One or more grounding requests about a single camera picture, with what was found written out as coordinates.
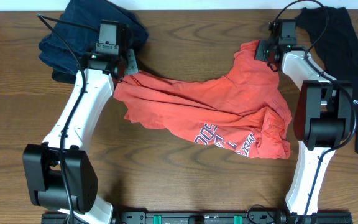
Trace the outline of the red printed t-shirt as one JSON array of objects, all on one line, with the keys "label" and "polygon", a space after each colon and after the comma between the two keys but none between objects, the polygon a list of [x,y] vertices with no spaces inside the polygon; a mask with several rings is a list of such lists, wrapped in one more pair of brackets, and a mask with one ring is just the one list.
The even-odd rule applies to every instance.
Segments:
[{"label": "red printed t-shirt", "polygon": [[171,80],[140,71],[117,84],[125,119],[147,129],[217,146],[249,158],[288,159],[291,112],[279,76],[255,60],[258,40],[241,44],[230,71],[205,82]]}]

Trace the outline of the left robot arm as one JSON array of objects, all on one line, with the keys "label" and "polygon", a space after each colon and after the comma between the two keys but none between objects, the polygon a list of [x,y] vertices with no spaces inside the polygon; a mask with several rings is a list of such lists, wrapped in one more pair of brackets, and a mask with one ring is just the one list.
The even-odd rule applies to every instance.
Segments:
[{"label": "left robot arm", "polygon": [[139,71],[127,46],[129,26],[103,20],[94,52],[75,56],[78,71],[68,102],[41,144],[28,144],[22,161],[33,205],[57,211],[50,223],[117,223],[111,203],[98,195],[88,153],[99,116],[126,75]]}]

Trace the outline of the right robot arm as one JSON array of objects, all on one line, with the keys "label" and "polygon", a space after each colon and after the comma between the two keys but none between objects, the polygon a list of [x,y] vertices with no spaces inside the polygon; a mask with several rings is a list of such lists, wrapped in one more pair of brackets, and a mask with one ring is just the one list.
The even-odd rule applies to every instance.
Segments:
[{"label": "right robot arm", "polygon": [[297,44],[295,20],[275,19],[269,30],[271,35],[259,42],[255,59],[266,62],[273,72],[286,74],[300,89],[293,120],[299,153],[285,197],[287,209],[258,209],[247,217],[251,223],[352,223],[350,212],[318,210],[328,164],[355,132],[352,85],[328,75],[313,61],[310,51]]}]

